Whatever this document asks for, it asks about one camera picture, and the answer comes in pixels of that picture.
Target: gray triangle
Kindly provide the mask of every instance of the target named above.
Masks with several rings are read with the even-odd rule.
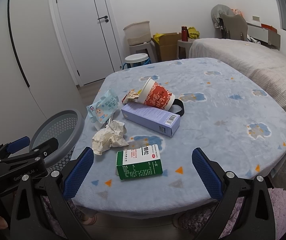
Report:
[[[107,199],[108,197],[108,192],[106,190],[102,192],[98,192],[97,194],[104,199]]]
[[[178,187],[178,188],[183,188],[183,182],[182,179],[178,179],[172,183],[169,184],[170,187]]]

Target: black wardrobe handle strip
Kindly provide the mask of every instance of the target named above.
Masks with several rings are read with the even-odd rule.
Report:
[[[23,79],[27,85],[27,87],[30,87],[30,84],[24,74],[24,71],[22,69],[21,63],[19,61],[19,57],[18,54],[16,53],[16,47],[14,46],[14,41],[13,41],[13,36],[12,36],[12,30],[11,30],[11,23],[10,23],[10,0],[8,0],[8,25],[9,25],[9,34],[10,34],[10,39],[11,39],[11,44],[12,44],[12,48],[13,48],[13,52],[14,52],[14,56],[16,57],[16,62],[18,63],[19,69],[21,71],[21,74],[23,76]]]

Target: purple box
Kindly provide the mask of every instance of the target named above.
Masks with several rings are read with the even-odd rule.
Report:
[[[124,118],[172,137],[180,125],[180,116],[152,106],[129,102],[122,107]]]

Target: bedspread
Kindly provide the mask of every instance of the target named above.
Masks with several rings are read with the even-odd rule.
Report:
[[[279,51],[245,41],[199,39],[193,43],[190,57],[225,62],[263,88],[286,111],[286,56]],[[274,175],[279,170],[272,182],[286,190],[285,159],[286,155],[272,171]]]
[[[123,98],[131,89],[140,90],[149,77],[183,101],[180,126],[170,138],[116,112],[114,119],[125,123],[129,146],[95,156],[73,198],[77,206],[86,208],[82,211],[142,219],[211,201],[191,161],[196,147],[242,178],[266,176],[286,153],[286,112],[258,85],[220,60],[187,59],[119,71],[105,79],[96,100],[109,88]],[[95,133],[87,117],[72,159],[91,147]],[[158,144],[163,174],[121,181],[115,174],[117,151],[147,144]]]

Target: wall socket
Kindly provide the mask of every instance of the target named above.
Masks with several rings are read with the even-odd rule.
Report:
[[[260,18],[259,18],[259,16],[253,16],[253,21],[260,22]]]

